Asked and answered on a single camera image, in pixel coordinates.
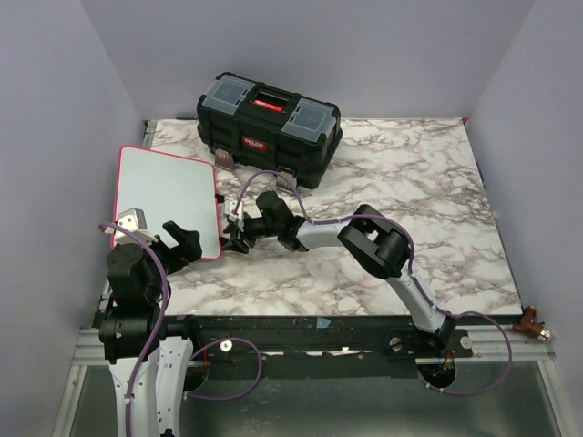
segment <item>red logo on toolbox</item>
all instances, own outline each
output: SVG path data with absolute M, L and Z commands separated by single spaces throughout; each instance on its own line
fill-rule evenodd
M 242 137 L 240 140 L 242 141 L 242 143 L 245 146 L 257 148 L 258 150 L 261 150 L 261 151 L 267 150 L 267 144 L 261 143 L 260 141 L 257 141 L 256 139 Z
M 263 100 L 259 100 L 258 98 L 253 100 L 251 103 L 253 105 L 257 105 L 258 107 L 267 107 L 268 109 L 271 109 L 272 111 L 282 112 L 282 110 L 283 110 L 283 107 L 280 107 L 279 105 L 273 105 L 273 103 L 267 103 L 267 102 L 264 102 Z

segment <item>gray wall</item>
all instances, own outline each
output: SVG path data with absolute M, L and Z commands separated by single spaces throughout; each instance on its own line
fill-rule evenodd
M 349 117 L 464 117 L 532 0 L 82 0 L 149 118 L 229 70 Z
M 49 435 L 140 116 L 77 0 L 0 6 L 0 433 Z
M 581 23 L 583 3 L 538 0 L 468 128 L 523 302 L 557 335 L 583 431 Z

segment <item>marble surface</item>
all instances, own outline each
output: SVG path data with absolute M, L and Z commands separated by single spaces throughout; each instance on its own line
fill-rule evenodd
M 321 185 L 302 191 L 309 214 L 327 218 L 368 203 L 401 222 L 417 246 L 417 267 L 453 312 L 518 314 L 520 300 L 462 121 L 345 120 L 343 140 Z M 158 122 L 152 148 L 214 161 L 196 121 Z M 219 193 L 236 197 L 254 168 L 217 168 Z M 245 209 L 275 187 L 257 178 Z M 295 213 L 297 203 L 283 196 Z M 401 315 L 403 303 L 343 248 L 291 253 L 275 239 L 249 255 L 226 252 L 170 276 L 168 314 Z

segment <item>gray plastic lid compartment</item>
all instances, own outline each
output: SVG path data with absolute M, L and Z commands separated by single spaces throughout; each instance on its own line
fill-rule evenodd
M 238 77 L 223 76 L 212 83 L 202 105 L 232 116 L 254 86 L 254 83 Z
M 281 132 L 315 143 L 320 134 L 330 136 L 336 124 L 336 117 L 332 115 L 333 110 L 332 107 L 301 98 Z

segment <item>toolbox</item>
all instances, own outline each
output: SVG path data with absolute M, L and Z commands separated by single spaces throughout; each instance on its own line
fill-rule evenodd
M 218 166 L 277 170 L 306 188 L 318 187 L 343 135 L 336 105 L 232 73 L 217 76 L 197 113 Z M 289 189 L 282 179 L 278 186 Z

